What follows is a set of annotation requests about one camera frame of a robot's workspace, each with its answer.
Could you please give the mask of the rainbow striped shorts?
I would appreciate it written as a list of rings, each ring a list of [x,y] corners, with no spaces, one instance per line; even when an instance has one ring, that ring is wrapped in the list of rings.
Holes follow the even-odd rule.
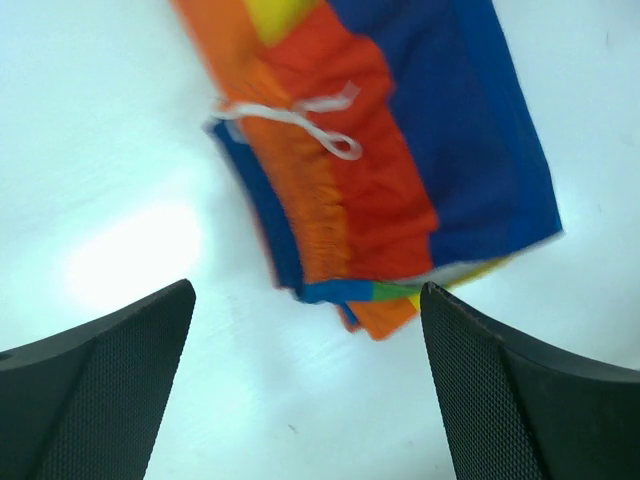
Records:
[[[383,340],[562,229],[490,1],[178,1],[277,283]]]

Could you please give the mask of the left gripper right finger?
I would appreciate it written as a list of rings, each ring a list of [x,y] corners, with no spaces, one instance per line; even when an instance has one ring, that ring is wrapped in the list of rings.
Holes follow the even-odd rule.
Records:
[[[638,371],[538,340],[435,283],[420,301],[457,478],[638,478]]]

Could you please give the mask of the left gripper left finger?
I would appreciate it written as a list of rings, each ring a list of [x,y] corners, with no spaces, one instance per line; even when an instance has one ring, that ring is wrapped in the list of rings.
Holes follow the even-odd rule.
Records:
[[[183,279],[2,352],[2,478],[143,478],[195,302]]]

